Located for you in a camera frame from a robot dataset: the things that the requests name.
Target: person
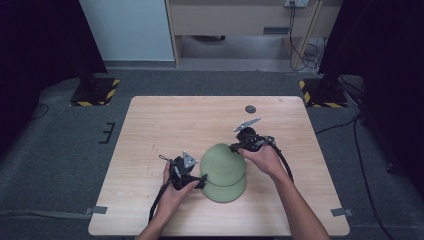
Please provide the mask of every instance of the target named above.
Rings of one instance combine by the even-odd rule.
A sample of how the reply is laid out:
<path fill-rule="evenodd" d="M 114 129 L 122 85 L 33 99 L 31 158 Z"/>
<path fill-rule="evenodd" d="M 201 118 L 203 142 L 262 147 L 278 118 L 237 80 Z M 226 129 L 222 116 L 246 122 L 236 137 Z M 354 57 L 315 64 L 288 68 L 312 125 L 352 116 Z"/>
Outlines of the person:
<path fill-rule="evenodd" d="M 257 152 L 250 152 L 242 148 L 238 151 L 273 180 L 286 212 L 293 239 L 330 239 L 321 221 L 297 190 L 281 164 L 280 158 L 270 145 L 264 144 Z M 169 176 L 169 162 L 166 164 L 163 175 L 165 183 Z M 197 181 L 191 182 L 180 191 L 170 185 L 160 199 L 152 221 L 136 239 L 158 239 L 185 196 L 195 188 L 197 183 Z"/>

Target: person's left hand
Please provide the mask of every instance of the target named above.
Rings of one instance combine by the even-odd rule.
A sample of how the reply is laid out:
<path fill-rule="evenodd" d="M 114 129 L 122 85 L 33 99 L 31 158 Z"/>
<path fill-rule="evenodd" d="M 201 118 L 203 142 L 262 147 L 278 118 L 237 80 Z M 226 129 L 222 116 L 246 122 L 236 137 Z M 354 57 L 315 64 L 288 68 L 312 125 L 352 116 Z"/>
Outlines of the person's left hand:
<path fill-rule="evenodd" d="M 166 184 L 169 178 L 170 163 L 167 162 L 163 170 L 163 184 Z M 159 200 L 156 215 L 163 215 L 166 219 L 170 219 L 178 210 L 184 198 L 197 186 L 199 181 L 193 181 L 187 184 L 181 190 L 176 190 L 172 184 L 166 188 L 162 197 Z"/>

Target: power outlet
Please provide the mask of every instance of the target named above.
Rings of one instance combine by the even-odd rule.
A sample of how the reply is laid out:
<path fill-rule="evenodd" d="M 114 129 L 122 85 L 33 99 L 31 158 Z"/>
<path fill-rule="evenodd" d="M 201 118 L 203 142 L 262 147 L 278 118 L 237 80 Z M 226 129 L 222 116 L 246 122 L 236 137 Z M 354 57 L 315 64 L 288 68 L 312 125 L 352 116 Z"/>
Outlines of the power outlet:
<path fill-rule="evenodd" d="M 285 7 L 292 7 L 293 3 L 297 8 L 305 8 L 308 6 L 309 0 L 286 0 L 284 2 Z"/>

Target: white wall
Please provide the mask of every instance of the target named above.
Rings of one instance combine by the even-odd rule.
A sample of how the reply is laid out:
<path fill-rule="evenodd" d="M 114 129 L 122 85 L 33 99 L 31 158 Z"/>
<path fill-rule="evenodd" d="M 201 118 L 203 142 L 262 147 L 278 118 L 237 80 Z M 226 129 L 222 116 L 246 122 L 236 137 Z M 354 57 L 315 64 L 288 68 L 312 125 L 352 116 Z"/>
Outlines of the white wall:
<path fill-rule="evenodd" d="M 164 0 L 80 0 L 103 60 L 174 61 Z"/>

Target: gray carpet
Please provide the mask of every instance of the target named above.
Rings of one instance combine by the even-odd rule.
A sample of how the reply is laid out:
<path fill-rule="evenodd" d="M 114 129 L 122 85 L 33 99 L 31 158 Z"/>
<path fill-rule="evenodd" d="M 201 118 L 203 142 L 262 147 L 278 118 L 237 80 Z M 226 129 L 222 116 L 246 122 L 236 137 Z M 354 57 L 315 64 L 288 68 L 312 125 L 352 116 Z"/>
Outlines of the gray carpet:
<path fill-rule="evenodd" d="M 302 96 L 298 81 L 309 73 L 110 71 L 121 82 L 111 103 L 70 107 L 77 79 L 43 91 L 10 151 L 0 160 L 0 211 L 82 213 L 96 204 L 130 100 L 137 95 Z M 350 121 L 359 111 L 308 108 L 316 131 Z M 108 144 L 108 122 L 116 127 Z M 358 123 L 358 141 L 376 210 L 395 239 L 424 239 L 424 204 L 408 179 L 385 171 L 387 162 L 372 134 Z M 318 134 L 342 206 L 351 208 L 351 232 L 334 239 L 389 239 L 373 215 L 355 147 L 353 124 Z M 92 237 L 89 220 L 36 216 L 0 217 L 0 239 L 121 239 Z"/>

